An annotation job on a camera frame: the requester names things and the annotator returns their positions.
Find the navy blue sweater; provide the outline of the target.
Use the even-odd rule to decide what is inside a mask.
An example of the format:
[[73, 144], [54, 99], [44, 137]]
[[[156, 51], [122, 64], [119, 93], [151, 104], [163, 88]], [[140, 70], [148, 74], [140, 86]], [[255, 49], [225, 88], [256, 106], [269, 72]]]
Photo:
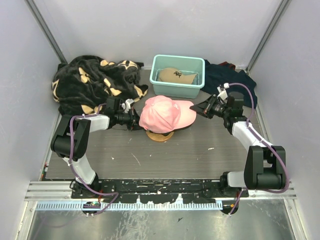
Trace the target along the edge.
[[218, 87], [225, 83], [239, 83], [245, 85], [253, 98], [253, 108], [257, 107], [258, 98], [255, 94], [257, 83], [249, 77], [244, 70], [236, 71], [236, 66], [232, 63], [223, 62], [220, 64], [210, 63], [204, 60], [205, 63], [205, 82], [201, 90], [210, 95], [218, 95]]

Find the green baseball cap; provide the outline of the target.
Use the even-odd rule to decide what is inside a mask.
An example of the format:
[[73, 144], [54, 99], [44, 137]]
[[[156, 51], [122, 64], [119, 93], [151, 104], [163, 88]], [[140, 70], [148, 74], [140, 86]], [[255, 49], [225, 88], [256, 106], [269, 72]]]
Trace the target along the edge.
[[178, 132], [178, 131], [186, 130], [186, 129], [189, 129], [190, 127], [191, 127], [191, 125], [186, 126], [186, 127], [183, 127], [183, 128], [178, 128], [178, 129], [173, 130], [173, 132]]

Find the pink baseball cap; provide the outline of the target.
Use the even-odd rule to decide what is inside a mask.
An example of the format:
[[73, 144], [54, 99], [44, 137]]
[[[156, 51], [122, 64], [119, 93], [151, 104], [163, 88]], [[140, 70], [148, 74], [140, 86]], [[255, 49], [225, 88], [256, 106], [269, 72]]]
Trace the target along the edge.
[[155, 134], [167, 134], [191, 126], [197, 113], [187, 100], [173, 100], [163, 95], [147, 99], [139, 118], [139, 126]]

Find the black floral fleece blanket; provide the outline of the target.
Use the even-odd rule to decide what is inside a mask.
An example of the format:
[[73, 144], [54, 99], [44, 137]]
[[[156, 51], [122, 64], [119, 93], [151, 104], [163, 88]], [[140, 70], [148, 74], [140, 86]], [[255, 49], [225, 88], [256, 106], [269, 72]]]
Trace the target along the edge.
[[143, 66], [142, 62], [113, 62], [95, 55], [82, 55], [68, 64], [59, 64], [51, 83], [59, 113], [71, 116], [102, 114], [110, 97], [138, 102], [149, 89], [140, 83]]

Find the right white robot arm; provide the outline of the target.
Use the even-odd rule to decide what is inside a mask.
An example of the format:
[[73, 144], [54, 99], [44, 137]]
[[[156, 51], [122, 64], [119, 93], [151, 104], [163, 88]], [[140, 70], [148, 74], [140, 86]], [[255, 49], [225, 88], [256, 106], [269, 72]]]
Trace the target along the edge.
[[231, 92], [226, 99], [211, 95], [207, 100], [190, 107], [198, 115], [223, 119], [223, 126], [238, 139], [247, 152], [243, 171], [224, 172], [220, 176], [219, 191], [231, 197], [237, 188], [283, 193], [290, 181], [286, 169], [286, 151], [266, 141], [243, 114], [244, 96]]

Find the teal plastic bin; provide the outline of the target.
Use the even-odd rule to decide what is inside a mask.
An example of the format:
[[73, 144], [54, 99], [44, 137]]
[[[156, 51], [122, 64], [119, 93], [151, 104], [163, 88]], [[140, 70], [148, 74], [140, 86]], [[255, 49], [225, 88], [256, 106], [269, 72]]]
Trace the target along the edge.
[[[184, 74], [197, 74], [192, 84], [161, 82], [159, 72], [175, 68]], [[158, 54], [153, 58], [149, 81], [156, 95], [195, 99], [205, 85], [205, 60], [199, 57]]]

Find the tan baseball cap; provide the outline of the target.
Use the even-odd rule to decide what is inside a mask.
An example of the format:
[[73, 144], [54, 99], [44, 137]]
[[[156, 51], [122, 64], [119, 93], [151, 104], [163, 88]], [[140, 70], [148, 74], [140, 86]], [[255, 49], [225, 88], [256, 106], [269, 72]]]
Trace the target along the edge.
[[158, 74], [158, 80], [165, 83], [175, 84], [192, 84], [195, 78], [198, 76], [197, 73], [184, 74], [176, 68], [167, 67], [162, 69]]

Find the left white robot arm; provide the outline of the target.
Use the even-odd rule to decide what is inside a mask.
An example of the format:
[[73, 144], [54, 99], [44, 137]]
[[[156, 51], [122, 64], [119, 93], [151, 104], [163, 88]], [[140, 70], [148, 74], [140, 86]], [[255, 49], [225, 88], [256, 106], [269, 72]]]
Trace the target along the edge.
[[115, 125], [126, 126], [129, 131], [141, 130], [140, 116], [134, 103], [133, 99], [123, 101], [111, 96], [89, 113], [64, 114], [60, 119], [50, 148], [67, 163], [76, 183], [88, 198], [95, 198], [101, 192], [98, 174], [90, 166], [86, 155], [89, 135], [112, 129]]

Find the wooden hat stand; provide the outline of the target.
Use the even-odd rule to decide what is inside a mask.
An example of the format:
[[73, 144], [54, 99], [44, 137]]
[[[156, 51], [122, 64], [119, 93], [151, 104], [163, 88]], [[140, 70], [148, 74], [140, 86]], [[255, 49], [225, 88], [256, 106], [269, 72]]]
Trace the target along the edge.
[[158, 143], [164, 143], [164, 142], [168, 141], [174, 135], [174, 132], [172, 131], [172, 132], [165, 133], [165, 134], [159, 134], [159, 133], [153, 133], [153, 132], [147, 131], [146, 135], [152, 141], [155, 141]]

